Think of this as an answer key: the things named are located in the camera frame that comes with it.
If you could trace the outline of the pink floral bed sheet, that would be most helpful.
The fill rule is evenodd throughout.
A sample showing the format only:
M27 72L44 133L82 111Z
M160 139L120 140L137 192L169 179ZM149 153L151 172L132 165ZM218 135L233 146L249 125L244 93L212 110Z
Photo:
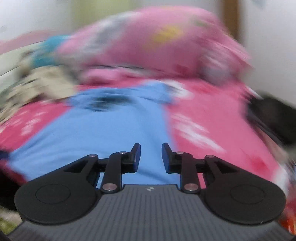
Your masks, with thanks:
M118 83L78 85L77 94L97 88L137 87L149 81L156 80L127 78ZM244 116L246 99L252 93L250 88L241 82L215 87L199 79L159 82L169 87L173 99L165 105L166 125L172 140L169 145L173 150L188 152L196 158L215 155L287 191L287 171L277 163ZM11 153L66 113L70 99L28 104L1 125L1 202L7 208L15 209L16 190L30 181L10 168Z

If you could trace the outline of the blue t-shirt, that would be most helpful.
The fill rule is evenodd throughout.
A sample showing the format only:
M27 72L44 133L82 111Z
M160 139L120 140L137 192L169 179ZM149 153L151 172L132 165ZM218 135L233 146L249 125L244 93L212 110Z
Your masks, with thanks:
M141 145L135 174L125 184L176 184L162 160L162 144L171 144L165 105L170 89L159 81L130 88L97 88L72 97L70 109L10 155L10 168L32 180L88 154L107 158Z

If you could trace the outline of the black storage bag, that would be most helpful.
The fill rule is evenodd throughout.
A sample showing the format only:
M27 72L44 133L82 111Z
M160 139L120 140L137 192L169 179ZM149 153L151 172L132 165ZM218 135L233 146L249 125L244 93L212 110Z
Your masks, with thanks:
M246 118L276 143L284 146L295 144L294 107L268 95L262 98L250 97Z

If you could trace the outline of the pink floral quilt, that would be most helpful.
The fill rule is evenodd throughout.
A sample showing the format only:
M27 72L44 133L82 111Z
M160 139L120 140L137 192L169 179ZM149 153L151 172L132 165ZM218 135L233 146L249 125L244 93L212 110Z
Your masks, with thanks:
M238 77L246 50L211 12L153 6L108 16L70 35L57 57L73 71L95 66L137 68L150 77Z

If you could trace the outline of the beige jacket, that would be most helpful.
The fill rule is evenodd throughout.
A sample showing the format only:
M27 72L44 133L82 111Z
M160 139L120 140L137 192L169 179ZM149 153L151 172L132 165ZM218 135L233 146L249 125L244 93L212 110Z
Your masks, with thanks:
M16 80L1 91L1 124L31 102L61 101L76 93L76 81L65 66L34 67L33 52L27 52L16 68Z

